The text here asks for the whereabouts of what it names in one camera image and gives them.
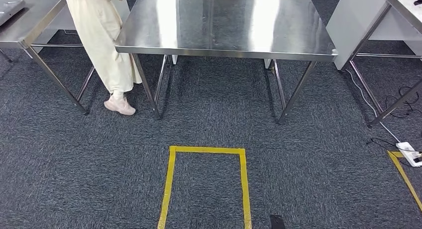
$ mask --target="cream dress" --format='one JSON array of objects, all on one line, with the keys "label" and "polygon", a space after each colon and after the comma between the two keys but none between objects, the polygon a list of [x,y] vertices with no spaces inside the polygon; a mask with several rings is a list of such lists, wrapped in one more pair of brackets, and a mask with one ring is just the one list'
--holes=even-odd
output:
[{"label": "cream dress", "polygon": [[110,93],[142,83],[131,55],[114,47],[122,22],[110,0],[66,0],[76,30],[98,75]]}]

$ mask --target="yellow tape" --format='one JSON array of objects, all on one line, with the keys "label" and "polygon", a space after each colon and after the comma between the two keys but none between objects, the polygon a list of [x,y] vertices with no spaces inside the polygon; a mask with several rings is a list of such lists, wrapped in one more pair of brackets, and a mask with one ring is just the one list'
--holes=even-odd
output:
[{"label": "yellow tape", "polygon": [[252,229],[252,218],[251,218],[251,213],[250,213],[249,186],[248,186],[248,174],[246,171],[245,150],[243,150],[243,154],[239,155],[239,158],[240,158],[240,181],[242,183],[242,192],[243,192],[243,218],[245,221],[245,229]]},{"label": "yellow tape", "polygon": [[401,152],[398,152],[398,151],[397,152],[389,151],[389,152],[392,153],[396,158],[404,158]]},{"label": "yellow tape", "polygon": [[400,172],[400,174],[403,177],[403,180],[405,181],[406,185],[408,186],[413,198],[415,199],[419,210],[422,212],[422,203],[418,197],[418,195],[415,192],[415,189],[413,188],[412,184],[410,183],[405,171],[403,170],[403,167],[400,165],[399,160],[397,159],[397,153],[400,154],[401,157],[403,157],[403,155],[400,152],[390,152],[388,151],[388,155],[390,156],[391,160],[393,161],[394,165],[396,166],[397,170]]},{"label": "yellow tape", "polygon": [[166,226],[167,213],[169,211],[169,203],[171,196],[171,188],[173,184],[174,163],[176,161],[176,151],[174,146],[170,146],[169,166],[167,168],[166,186],[164,188],[163,204],[161,205],[160,220],[157,229],[164,229]]},{"label": "yellow tape", "polygon": [[174,164],[176,161],[176,152],[186,153],[229,153],[239,154],[240,159],[240,181],[242,184],[242,200],[243,200],[243,218],[245,229],[252,229],[252,217],[249,202],[249,186],[248,174],[246,169],[246,153],[244,148],[206,148],[206,147],[185,147],[170,146],[169,166],[167,169],[166,186],[164,188],[163,203],[161,205],[161,214],[158,221],[157,229],[164,229],[166,226],[167,214],[169,211],[169,203],[171,196],[171,188],[173,184]]},{"label": "yellow tape", "polygon": [[185,153],[230,153],[230,154],[244,154],[243,148],[209,148],[209,147],[185,147],[174,146],[176,152]]}]

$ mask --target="floor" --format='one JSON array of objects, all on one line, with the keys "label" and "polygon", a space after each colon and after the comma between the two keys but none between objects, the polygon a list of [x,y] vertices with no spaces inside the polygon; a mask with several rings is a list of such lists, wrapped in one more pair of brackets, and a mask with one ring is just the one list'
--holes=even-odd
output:
[{"label": "floor", "polygon": [[[338,0],[313,1],[326,24]],[[78,41],[62,31],[52,39]],[[365,51],[380,49],[410,52],[402,42],[371,42]],[[170,145],[245,148],[254,229],[271,228],[270,215],[280,215],[287,229],[421,224],[386,149],[368,143],[394,139],[367,127],[370,108],[332,63],[317,65],[278,125],[275,77],[262,60],[180,57],[166,71],[157,121],[141,85],[128,94],[134,116],[107,111],[96,74],[82,99],[91,113],[83,116],[24,52],[6,52],[13,63],[0,59],[2,229],[157,228]],[[73,92],[91,66],[83,49],[44,49],[41,56]],[[155,88],[161,56],[141,60]],[[421,77],[418,60],[356,62],[382,104]],[[291,95],[306,63],[279,65]],[[412,106],[422,110],[420,100]],[[402,107],[396,115],[404,118],[388,117],[386,126],[421,148],[420,113]],[[422,195],[420,169],[403,167]],[[238,157],[177,153],[166,228],[244,228]]]}]

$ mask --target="person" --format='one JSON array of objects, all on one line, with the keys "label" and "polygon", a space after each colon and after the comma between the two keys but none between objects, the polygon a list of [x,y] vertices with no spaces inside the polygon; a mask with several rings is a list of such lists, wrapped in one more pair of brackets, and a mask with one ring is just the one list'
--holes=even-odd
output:
[{"label": "person", "polygon": [[122,115],[133,115],[125,92],[142,83],[130,54],[118,53],[114,41],[122,21],[110,0],[66,0],[81,42],[101,81],[110,93],[104,106]]}]

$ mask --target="power strip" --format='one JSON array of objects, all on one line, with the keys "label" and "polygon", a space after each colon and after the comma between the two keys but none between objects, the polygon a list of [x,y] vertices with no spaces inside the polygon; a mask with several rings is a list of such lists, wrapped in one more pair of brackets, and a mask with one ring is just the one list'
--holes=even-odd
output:
[{"label": "power strip", "polygon": [[413,167],[421,167],[422,162],[415,163],[413,161],[415,158],[421,157],[422,155],[419,152],[411,152],[414,151],[413,147],[408,142],[396,143],[396,147],[399,148],[402,155],[407,159]]}]

